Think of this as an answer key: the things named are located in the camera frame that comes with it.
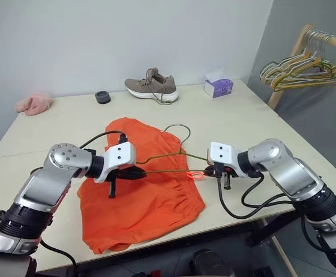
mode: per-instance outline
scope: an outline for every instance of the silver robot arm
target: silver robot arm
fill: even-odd
[[[31,174],[12,206],[1,215],[0,276],[30,276],[26,275],[32,262],[29,255],[36,251],[42,232],[52,223],[72,178],[86,176],[104,182],[113,170],[134,163],[135,149],[130,142],[110,147],[103,156],[72,144],[54,145],[43,167]]]
[[[240,152],[230,145],[211,143],[209,163],[232,168],[238,177],[268,171],[293,206],[320,232],[330,248],[336,248],[336,196],[320,176],[277,139],[267,139]]]

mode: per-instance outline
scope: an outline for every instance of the sneaker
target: sneaker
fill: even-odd
[[[179,96],[174,78],[162,76],[157,68],[147,70],[146,79],[127,79],[124,84],[133,96],[154,99],[159,104],[171,104]]]

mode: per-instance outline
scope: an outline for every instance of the tissue box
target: tissue box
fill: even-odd
[[[219,79],[214,82],[205,81],[203,90],[211,97],[219,97],[232,92],[233,82],[230,79]]]

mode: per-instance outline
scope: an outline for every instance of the table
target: table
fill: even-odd
[[[56,98],[54,105],[35,117],[18,115],[0,142],[0,209],[7,209],[29,172],[41,164],[47,151],[55,143],[76,145],[103,132],[112,120],[127,116],[160,129],[172,123],[183,123],[191,128],[192,138],[184,147],[187,152],[205,156],[211,141],[232,144],[245,150],[260,141],[275,137],[282,140],[294,155],[305,161],[336,194],[336,169],[297,132],[287,125],[273,110],[264,104],[241,81],[235,81],[231,95],[209,98],[202,85],[179,87],[180,99],[169,106],[158,105],[152,100],[136,99],[127,92],[112,93],[112,102],[96,103],[93,95]],[[170,132],[182,139],[184,128],[175,127]],[[90,145],[103,150],[104,139]],[[188,159],[191,168],[204,168],[205,162]],[[91,261],[122,252],[105,252],[94,255],[82,241],[79,199],[76,191],[82,179],[75,179],[63,203],[54,216],[53,224],[44,232],[46,243],[71,253],[77,262]],[[251,179],[233,179],[232,190],[224,191],[224,200],[236,214],[246,214],[251,209],[240,204],[240,196],[253,184]],[[131,245],[124,252],[147,248],[175,239],[217,230],[245,222],[226,214],[218,201],[215,179],[196,182],[206,208],[194,222],[152,241]],[[249,195],[248,202],[261,203],[279,193],[269,175],[261,189]],[[261,210],[247,221],[280,214],[291,210],[289,205],[278,205]],[[67,258],[40,248],[34,255],[37,270],[69,265]]]

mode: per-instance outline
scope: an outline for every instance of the orange shorts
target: orange shorts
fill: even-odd
[[[120,130],[137,151],[137,161],[178,152],[180,140],[136,119],[120,118],[106,130]],[[108,136],[108,145],[118,143],[118,134]],[[137,164],[145,171],[188,169],[185,155],[153,159]],[[86,179],[81,199],[83,240],[95,254],[125,250],[131,244],[160,237],[193,220],[204,209],[193,180],[185,172],[153,173],[138,180],[116,180],[116,197],[109,199],[109,183]]]

